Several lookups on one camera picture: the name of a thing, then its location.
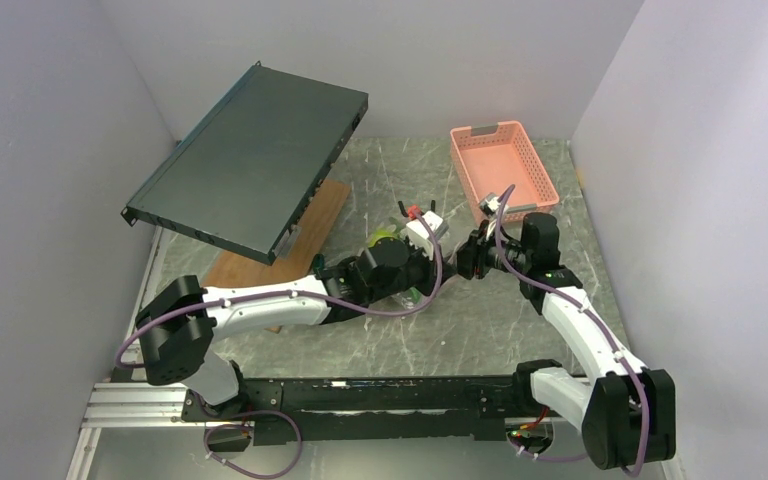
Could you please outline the clear zip top bag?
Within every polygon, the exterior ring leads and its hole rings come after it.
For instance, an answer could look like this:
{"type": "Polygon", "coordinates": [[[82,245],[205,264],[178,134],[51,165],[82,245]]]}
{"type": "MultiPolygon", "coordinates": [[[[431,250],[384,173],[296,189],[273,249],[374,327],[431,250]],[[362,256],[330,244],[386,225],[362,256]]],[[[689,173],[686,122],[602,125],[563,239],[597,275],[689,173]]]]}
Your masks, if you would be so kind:
{"type": "Polygon", "coordinates": [[[416,309],[419,305],[427,304],[434,291],[419,292],[416,289],[411,289],[402,292],[398,286],[397,275],[408,256],[405,243],[409,243],[409,241],[403,233],[407,222],[406,219],[391,216],[379,223],[375,230],[381,226],[399,225],[401,227],[400,239],[381,240],[371,249],[365,246],[360,252],[363,264],[361,272],[372,277],[370,281],[371,301],[373,303],[386,302],[393,305],[401,315],[416,309]]]}

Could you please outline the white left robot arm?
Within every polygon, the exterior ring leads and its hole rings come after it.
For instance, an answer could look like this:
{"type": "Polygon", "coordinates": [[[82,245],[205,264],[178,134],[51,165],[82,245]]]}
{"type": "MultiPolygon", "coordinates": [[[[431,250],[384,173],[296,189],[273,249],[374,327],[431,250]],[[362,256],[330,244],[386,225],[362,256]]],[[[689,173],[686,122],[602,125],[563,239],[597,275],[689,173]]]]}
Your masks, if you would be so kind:
{"type": "Polygon", "coordinates": [[[318,326],[373,314],[373,304],[411,289],[427,300],[448,268],[437,247],[385,237],[302,278],[272,285],[204,287],[195,275],[165,286],[138,314],[142,369],[152,386],[181,383],[224,420],[247,406],[239,367],[214,343],[250,330],[318,326]]]}

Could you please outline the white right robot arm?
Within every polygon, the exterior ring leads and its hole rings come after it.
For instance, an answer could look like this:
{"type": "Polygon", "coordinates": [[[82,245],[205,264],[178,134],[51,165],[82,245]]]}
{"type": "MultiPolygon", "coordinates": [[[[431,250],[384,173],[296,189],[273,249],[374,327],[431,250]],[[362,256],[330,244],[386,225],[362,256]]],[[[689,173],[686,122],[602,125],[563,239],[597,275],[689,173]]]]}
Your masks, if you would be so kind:
{"type": "Polygon", "coordinates": [[[596,467],[637,475],[643,464],[676,454],[675,383],[608,328],[582,282],[562,264],[559,240],[557,220],[547,213],[527,214],[517,240],[485,219],[458,248],[457,271],[466,279],[491,269],[514,275],[522,296],[561,335],[587,377],[581,382],[553,360],[525,362],[510,391],[515,409],[534,415],[548,408],[578,430],[596,467]]]}

